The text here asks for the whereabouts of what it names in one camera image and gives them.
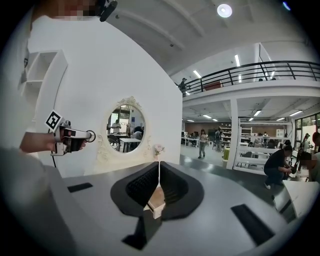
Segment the balcony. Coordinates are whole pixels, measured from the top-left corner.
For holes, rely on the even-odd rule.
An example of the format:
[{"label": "balcony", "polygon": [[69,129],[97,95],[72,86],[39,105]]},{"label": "balcony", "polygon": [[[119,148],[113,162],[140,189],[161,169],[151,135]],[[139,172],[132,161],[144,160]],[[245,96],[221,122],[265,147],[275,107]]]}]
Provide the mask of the balcony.
[{"label": "balcony", "polygon": [[192,80],[181,89],[183,97],[218,88],[272,80],[320,82],[320,64],[298,60],[267,61],[231,67]]}]

